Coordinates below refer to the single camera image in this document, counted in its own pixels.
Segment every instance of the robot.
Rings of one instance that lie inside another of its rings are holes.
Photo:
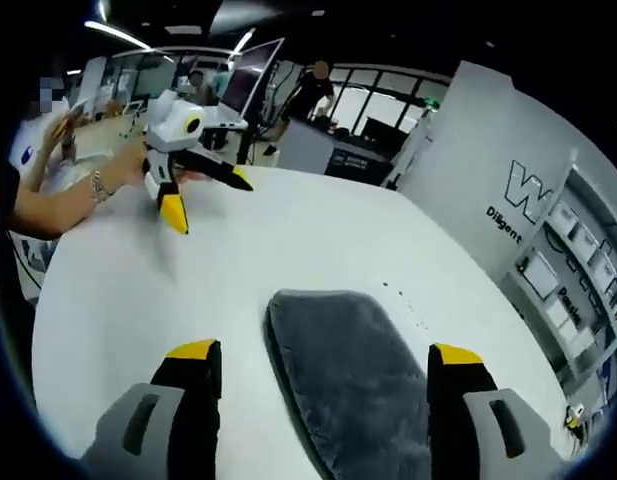
[[[218,127],[204,124],[203,107],[166,90],[149,107],[147,115],[144,183],[160,214],[177,232],[188,233],[188,219],[175,178],[176,166],[203,173],[233,188],[253,190],[240,170],[199,143],[204,127]]]

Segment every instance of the man in black shirt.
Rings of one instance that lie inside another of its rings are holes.
[[[270,156],[277,151],[276,144],[286,132],[291,117],[306,119],[310,111],[315,108],[317,102],[323,97],[328,99],[328,103],[319,109],[317,116],[327,115],[330,112],[330,109],[335,104],[335,93],[328,75],[330,75],[328,64],[320,60],[315,63],[312,71],[301,77],[281,113],[281,124],[264,152],[265,156]]]

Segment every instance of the shelf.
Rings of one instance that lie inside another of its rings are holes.
[[[566,182],[570,190],[588,207],[588,209],[601,221],[602,228],[608,234],[609,239],[617,249],[617,212],[606,201],[601,189],[583,172],[574,165],[571,175]]]
[[[612,308],[610,307],[610,302],[608,301],[608,298],[606,298],[606,295],[604,294],[604,292],[601,291],[601,288],[599,287],[599,285],[595,281],[595,279],[594,279],[594,277],[592,275],[592,270],[590,269],[590,265],[588,265],[588,262],[586,262],[583,258],[581,258],[581,255],[579,255],[579,253],[577,253],[577,251],[572,247],[572,242],[570,241],[570,239],[566,235],[561,233],[558,229],[556,229],[550,223],[549,219],[546,220],[545,225],[548,228],[550,228],[550,231],[557,238],[559,238],[561,243],[563,243],[568,248],[568,253],[570,254],[570,256],[572,256],[575,260],[577,260],[577,263],[579,264],[579,267],[586,274],[586,277],[588,278],[588,281],[590,282],[590,285],[595,290],[595,293],[597,294],[597,297],[599,298],[599,301],[601,302],[601,306],[603,307],[603,309],[604,309],[604,311],[606,313],[606,317],[608,318],[608,321],[610,323],[610,328],[612,329],[613,333],[615,334],[615,338],[617,338],[617,319],[615,318],[615,315],[614,315],[614,313],[612,311]]]
[[[572,372],[572,376],[575,379],[575,382],[577,382],[577,380],[579,380],[581,376],[581,372],[579,370],[579,367],[577,366],[577,361],[571,355],[570,350],[568,349],[568,344],[559,333],[559,330],[557,329],[555,324],[552,323],[552,319],[546,313],[545,303],[539,298],[539,295],[537,295],[537,292],[535,292],[530,283],[528,283],[528,281],[523,277],[523,275],[521,275],[516,269],[511,270],[509,272],[509,275],[511,276],[515,284],[524,292],[524,295],[528,297],[533,307],[535,307],[535,309],[541,316],[541,319],[547,324],[548,328],[550,329],[550,333],[552,333],[552,335],[555,337],[555,340],[557,340],[557,344],[559,345],[559,348],[561,349],[564,357],[566,358],[566,363],[568,364],[568,368]]]

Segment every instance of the ceiling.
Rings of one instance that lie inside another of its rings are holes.
[[[251,45],[284,36],[282,56],[300,62],[325,58],[452,75],[462,59],[474,61],[510,74],[517,88],[571,121],[617,165],[617,2],[524,3],[515,10],[508,2],[104,1],[110,24],[151,46],[233,48],[257,27]],[[316,10],[325,14],[312,16]],[[199,25],[202,35],[171,35],[169,25]],[[132,48],[95,31],[80,35],[69,52],[77,65]]]

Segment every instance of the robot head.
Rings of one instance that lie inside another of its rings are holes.
[[[204,109],[164,91],[148,112],[146,143],[163,153],[193,147],[203,131]]]

